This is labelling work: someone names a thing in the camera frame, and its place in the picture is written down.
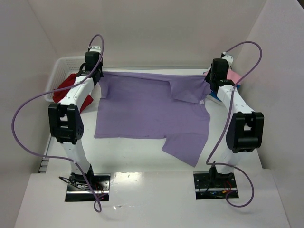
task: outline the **purple t-shirt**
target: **purple t-shirt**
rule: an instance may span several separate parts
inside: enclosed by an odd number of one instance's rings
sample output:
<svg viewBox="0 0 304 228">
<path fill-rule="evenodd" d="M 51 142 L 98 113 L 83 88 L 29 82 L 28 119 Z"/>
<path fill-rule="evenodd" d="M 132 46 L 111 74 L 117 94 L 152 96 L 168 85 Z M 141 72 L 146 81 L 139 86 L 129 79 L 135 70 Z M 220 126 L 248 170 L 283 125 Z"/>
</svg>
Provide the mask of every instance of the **purple t-shirt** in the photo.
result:
<svg viewBox="0 0 304 228">
<path fill-rule="evenodd" d="M 196 166 L 209 134 L 203 76 L 106 72 L 95 138 L 163 139 L 162 150 Z"/>
</svg>

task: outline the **red cloth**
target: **red cloth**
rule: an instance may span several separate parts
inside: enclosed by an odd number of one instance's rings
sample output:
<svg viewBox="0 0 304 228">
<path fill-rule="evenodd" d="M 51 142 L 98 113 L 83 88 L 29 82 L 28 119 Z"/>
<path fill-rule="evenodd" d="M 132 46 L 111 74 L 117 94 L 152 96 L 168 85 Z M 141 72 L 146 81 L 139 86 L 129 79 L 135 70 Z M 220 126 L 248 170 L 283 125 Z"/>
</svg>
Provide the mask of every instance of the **red cloth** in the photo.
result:
<svg viewBox="0 0 304 228">
<path fill-rule="evenodd" d="M 63 83 L 60 84 L 58 89 L 72 86 L 75 83 L 76 76 L 77 74 L 71 74 L 66 80 L 63 81 Z M 54 102 L 58 103 L 59 101 L 61 101 L 61 99 L 67 95 L 68 91 L 69 89 L 60 92 L 55 92 L 53 96 Z M 80 112 L 82 112 L 92 102 L 93 102 L 93 98 L 90 95 L 88 95 L 80 108 Z"/>
</svg>

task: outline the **white plastic basket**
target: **white plastic basket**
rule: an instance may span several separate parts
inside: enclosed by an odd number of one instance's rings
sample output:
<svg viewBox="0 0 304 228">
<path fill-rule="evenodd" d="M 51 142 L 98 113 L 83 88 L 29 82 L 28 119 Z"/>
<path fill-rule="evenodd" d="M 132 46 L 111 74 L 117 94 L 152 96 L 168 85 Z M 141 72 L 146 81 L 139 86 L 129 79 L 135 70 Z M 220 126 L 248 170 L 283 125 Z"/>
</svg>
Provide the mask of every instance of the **white plastic basket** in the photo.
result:
<svg viewBox="0 0 304 228">
<path fill-rule="evenodd" d="M 70 76 L 70 74 L 77 73 L 81 64 L 85 62 L 84 56 L 63 57 L 56 61 L 51 77 L 47 82 L 46 92 L 58 88 L 60 84 Z M 54 94 L 44 95 L 44 99 L 48 102 L 53 102 Z"/>
</svg>

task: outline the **white wall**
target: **white wall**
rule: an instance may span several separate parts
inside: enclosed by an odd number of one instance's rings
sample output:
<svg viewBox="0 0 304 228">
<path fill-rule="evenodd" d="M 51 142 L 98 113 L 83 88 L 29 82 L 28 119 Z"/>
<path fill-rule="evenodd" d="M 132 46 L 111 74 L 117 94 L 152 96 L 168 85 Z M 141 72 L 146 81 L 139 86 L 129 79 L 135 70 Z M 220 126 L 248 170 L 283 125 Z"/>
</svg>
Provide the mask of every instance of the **white wall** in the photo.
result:
<svg viewBox="0 0 304 228">
<path fill-rule="evenodd" d="M 15 143 L 10 122 L 23 101 L 44 90 L 56 54 L 26 0 L 0 0 L 0 29 L 0 222 L 11 228 L 39 159 Z M 33 151 L 44 151 L 47 116 L 42 98 L 18 117 L 18 135 Z"/>
<path fill-rule="evenodd" d="M 296 0 L 268 0 L 248 40 L 259 43 L 260 66 L 242 88 L 245 100 L 265 115 L 259 156 L 273 169 L 293 228 L 304 224 L 304 10 Z M 257 60 L 244 46 L 234 65 L 244 73 Z"/>
<path fill-rule="evenodd" d="M 247 38 L 265 0 L 28 0 L 60 56 L 95 34 L 107 67 L 204 66 Z"/>
</svg>

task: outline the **white table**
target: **white table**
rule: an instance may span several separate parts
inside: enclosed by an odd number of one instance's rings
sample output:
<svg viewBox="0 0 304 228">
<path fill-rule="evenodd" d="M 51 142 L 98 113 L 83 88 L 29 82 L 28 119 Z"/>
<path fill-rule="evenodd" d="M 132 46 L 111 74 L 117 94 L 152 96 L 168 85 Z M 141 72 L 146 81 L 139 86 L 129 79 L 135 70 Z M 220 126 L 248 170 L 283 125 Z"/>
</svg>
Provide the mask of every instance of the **white table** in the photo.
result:
<svg viewBox="0 0 304 228">
<path fill-rule="evenodd" d="M 195 75 L 204 70 L 146 70 L 149 73 Z M 110 201 L 97 214 L 92 202 L 65 203 L 66 184 L 59 175 L 69 176 L 66 161 L 51 159 L 46 174 L 32 174 L 21 205 L 16 227 L 289 227 L 272 174 L 263 170 L 256 150 L 248 153 L 239 167 L 246 170 L 256 188 L 254 201 L 235 209 L 224 199 L 195 200 L 194 171 L 208 171 L 205 161 L 221 134 L 227 111 L 206 100 L 210 114 L 209 138 L 195 168 L 162 151 L 163 140 L 95 139 L 95 122 L 100 88 L 94 102 L 82 113 L 84 150 L 95 173 L 111 173 Z M 221 143 L 213 160 L 219 161 Z M 65 156 L 52 139 L 49 155 Z M 235 173 L 242 204 L 250 198 L 246 178 Z"/>
</svg>

